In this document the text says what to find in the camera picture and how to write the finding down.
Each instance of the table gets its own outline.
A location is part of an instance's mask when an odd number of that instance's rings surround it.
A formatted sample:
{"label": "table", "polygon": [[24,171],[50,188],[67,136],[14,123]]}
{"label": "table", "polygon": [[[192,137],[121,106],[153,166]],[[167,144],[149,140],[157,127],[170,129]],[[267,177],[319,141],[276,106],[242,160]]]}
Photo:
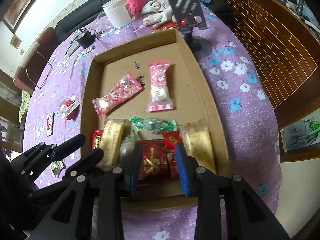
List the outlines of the table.
{"label": "table", "polygon": [[[244,46],[220,19],[206,6],[202,7],[210,28],[202,31],[195,28],[194,34],[212,42],[212,53],[199,60],[199,67],[217,104],[232,172],[243,176],[275,213],[281,170],[278,128],[273,107]],[[84,56],[78,56],[84,51],[81,47],[71,57],[65,56],[70,41],[77,32],[56,48],[49,60],[54,68],[43,88],[36,89],[30,101],[23,151],[42,141],[59,145],[80,132],[84,88],[92,58],[116,44],[152,32],[142,24],[143,16],[140,13],[135,16],[134,22],[120,29],[113,29],[107,17],[90,23],[87,28],[105,30],[105,33],[97,37],[93,44],[95,49]],[[43,83],[49,69],[50,66],[47,65],[38,85]],[[66,120],[65,111],[59,109],[59,104],[67,98],[81,102],[75,121]],[[51,112],[55,112],[53,135],[47,137],[45,119]],[[64,164],[68,168],[79,159],[78,150],[65,158]],[[64,170],[60,178],[53,178],[47,168],[35,183],[39,188],[46,187],[61,180],[63,175]],[[225,232],[224,208],[222,217]],[[152,239],[153,236],[156,240],[166,237],[193,239],[195,222],[196,207],[151,214],[123,213],[126,239]]]}

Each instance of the green wrapped candy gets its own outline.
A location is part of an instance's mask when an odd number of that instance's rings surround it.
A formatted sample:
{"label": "green wrapped candy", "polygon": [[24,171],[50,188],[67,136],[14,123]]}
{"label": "green wrapped candy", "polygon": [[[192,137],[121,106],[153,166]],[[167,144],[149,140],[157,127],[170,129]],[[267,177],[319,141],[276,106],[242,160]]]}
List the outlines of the green wrapped candy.
{"label": "green wrapped candy", "polygon": [[154,134],[176,131],[178,129],[176,121],[164,122],[156,118],[142,119],[139,117],[131,117],[129,121],[133,123],[138,131],[144,128]]}

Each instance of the white wall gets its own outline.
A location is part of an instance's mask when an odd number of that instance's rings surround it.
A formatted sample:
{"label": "white wall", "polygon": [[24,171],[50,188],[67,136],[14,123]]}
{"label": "white wall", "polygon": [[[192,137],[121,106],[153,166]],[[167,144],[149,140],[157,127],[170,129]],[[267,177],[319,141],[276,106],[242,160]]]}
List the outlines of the white wall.
{"label": "white wall", "polygon": [[20,55],[21,49],[26,52],[50,21],[73,1],[74,0],[36,0],[16,31],[16,35],[22,40],[18,49],[15,49],[10,44],[13,34],[5,24],[1,22],[0,68],[8,75],[13,76],[23,57],[23,55]]}
{"label": "white wall", "polygon": [[281,163],[276,217],[293,237],[320,207],[320,158]]}

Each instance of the black sofa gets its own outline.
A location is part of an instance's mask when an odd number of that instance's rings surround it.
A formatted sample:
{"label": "black sofa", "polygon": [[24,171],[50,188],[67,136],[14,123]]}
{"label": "black sofa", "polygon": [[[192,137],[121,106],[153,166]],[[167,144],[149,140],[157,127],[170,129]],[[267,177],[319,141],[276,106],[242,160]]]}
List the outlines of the black sofa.
{"label": "black sofa", "polygon": [[[110,0],[89,0],[70,14],[61,19],[56,25],[58,44],[66,40],[79,27],[93,22],[99,13],[103,12],[102,5]],[[235,24],[235,16],[229,5],[221,0],[213,0],[206,6],[231,29]]]}

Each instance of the cardboard box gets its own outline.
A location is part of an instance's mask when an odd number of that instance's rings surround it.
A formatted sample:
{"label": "cardboard box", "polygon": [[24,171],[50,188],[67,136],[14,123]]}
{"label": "cardboard box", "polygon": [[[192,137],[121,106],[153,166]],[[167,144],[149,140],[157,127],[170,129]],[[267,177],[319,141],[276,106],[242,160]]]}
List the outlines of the cardboard box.
{"label": "cardboard box", "polygon": [[[150,101],[150,73],[148,64],[160,60],[170,60],[172,65],[166,72],[173,110],[146,112]],[[145,85],[144,90],[116,107],[108,118],[129,119],[154,117],[165,121],[176,120],[178,125],[196,122],[201,118],[207,121],[215,153],[218,174],[230,176],[227,145],[214,99],[205,77],[189,47],[174,29],[159,31],[132,41],[120,44],[95,56],[92,61],[85,87],[81,133],[87,142],[81,148],[81,156],[92,150],[92,132],[103,129],[104,119],[99,120],[91,100],[108,94],[116,83],[127,73],[132,72]],[[126,122],[124,135],[132,128]],[[141,139],[162,138],[144,129],[139,132]],[[123,200],[123,208],[129,210],[164,210],[194,206],[196,198],[183,195],[180,182],[154,184],[140,188],[140,196],[133,200]]]}

